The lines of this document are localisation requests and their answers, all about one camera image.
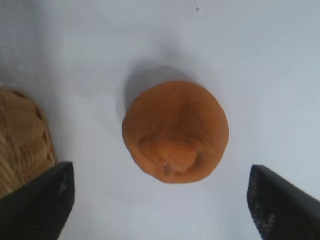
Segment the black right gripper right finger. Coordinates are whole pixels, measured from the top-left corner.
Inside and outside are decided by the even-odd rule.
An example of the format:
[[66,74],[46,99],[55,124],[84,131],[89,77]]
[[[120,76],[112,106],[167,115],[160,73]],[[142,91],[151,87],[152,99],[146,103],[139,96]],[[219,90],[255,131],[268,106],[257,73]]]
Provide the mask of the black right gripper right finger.
[[246,200],[263,240],[318,240],[320,202],[263,165],[252,165]]

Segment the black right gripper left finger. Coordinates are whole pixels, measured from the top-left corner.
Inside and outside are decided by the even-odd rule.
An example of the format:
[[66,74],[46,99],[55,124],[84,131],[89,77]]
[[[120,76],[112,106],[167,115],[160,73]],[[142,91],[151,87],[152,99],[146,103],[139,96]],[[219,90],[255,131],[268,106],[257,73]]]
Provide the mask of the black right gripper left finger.
[[0,200],[2,240],[56,240],[75,203],[72,162],[59,162]]

